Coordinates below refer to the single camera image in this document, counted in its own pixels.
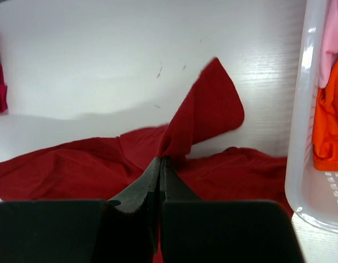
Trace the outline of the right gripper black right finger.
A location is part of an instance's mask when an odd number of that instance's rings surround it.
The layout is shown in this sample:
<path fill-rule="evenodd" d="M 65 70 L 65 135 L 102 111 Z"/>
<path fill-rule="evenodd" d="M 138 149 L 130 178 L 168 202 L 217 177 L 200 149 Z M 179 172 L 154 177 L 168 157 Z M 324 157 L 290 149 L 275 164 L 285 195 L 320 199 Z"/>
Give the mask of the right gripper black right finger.
<path fill-rule="evenodd" d="M 304 262 L 291 220 L 272 201 L 202 201 L 168 157 L 160 168 L 163 262 Z"/>

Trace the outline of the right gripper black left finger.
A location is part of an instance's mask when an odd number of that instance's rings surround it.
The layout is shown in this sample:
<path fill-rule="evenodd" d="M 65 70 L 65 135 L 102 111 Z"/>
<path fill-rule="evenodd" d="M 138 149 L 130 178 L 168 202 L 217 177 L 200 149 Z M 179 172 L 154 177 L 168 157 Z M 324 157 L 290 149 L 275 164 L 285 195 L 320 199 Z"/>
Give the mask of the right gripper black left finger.
<path fill-rule="evenodd" d="M 152 262 L 160 166 L 109 200 L 0 202 L 0 262 Z"/>

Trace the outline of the dark red t shirt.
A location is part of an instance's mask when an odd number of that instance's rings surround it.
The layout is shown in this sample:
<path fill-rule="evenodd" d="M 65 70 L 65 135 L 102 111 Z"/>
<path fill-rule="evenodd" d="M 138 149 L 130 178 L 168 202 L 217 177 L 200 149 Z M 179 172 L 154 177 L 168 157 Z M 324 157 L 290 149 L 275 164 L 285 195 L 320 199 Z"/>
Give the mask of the dark red t shirt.
<path fill-rule="evenodd" d="M 168 157 L 180 179 L 210 202 L 272 201 L 290 218 L 284 191 L 286 158 L 230 147 L 189 159 L 193 145 L 239 128 L 244 109 L 218 59 L 203 69 L 169 124 L 116 138 L 91 138 L 45 148 L 0 163 L 1 202 L 109 200 L 136 181 L 151 161 Z M 160 174 L 157 253 L 160 247 Z"/>

